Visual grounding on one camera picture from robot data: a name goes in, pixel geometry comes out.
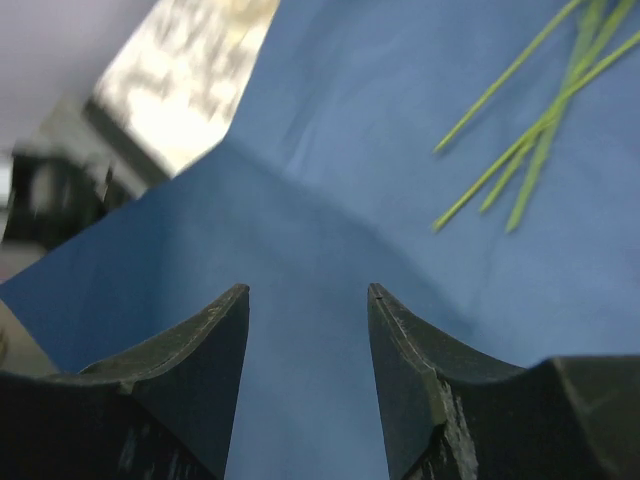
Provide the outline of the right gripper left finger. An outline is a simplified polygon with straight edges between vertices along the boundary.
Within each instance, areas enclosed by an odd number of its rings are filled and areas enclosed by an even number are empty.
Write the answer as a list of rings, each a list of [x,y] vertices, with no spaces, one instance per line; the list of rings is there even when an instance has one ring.
[[[249,329],[237,284],[78,373],[1,376],[5,479],[220,479]]]

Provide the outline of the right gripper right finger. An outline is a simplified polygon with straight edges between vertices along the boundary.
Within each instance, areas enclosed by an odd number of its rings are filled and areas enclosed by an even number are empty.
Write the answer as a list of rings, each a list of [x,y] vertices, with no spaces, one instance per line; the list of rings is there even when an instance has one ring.
[[[520,368],[414,315],[380,284],[368,327],[393,479],[635,479],[639,359]]]

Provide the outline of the blue wrapping paper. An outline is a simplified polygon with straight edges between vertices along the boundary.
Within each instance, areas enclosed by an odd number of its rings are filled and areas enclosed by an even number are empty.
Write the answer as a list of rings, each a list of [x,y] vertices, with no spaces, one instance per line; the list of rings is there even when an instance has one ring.
[[[530,157],[432,229],[556,97],[588,2],[282,2],[226,138],[3,301],[78,373],[246,285],[220,479],[393,479],[375,283],[520,368],[639,359],[639,44],[572,97],[516,230]]]

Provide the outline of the pink flower stem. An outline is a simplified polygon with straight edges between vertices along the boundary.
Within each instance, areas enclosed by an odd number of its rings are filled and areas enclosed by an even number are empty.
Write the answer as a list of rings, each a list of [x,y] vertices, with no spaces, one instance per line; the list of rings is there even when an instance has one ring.
[[[479,208],[480,212],[487,211],[502,194],[523,160],[530,157],[505,231],[510,233],[519,227],[572,97],[639,44],[639,34],[634,33],[613,52],[601,55],[636,3],[620,1],[612,10],[608,10],[607,5],[606,1],[587,3],[584,15],[579,20],[576,41],[556,97],[541,116],[433,222],[434,231],[444,228],[488,180],[498,173],[499,179]]]

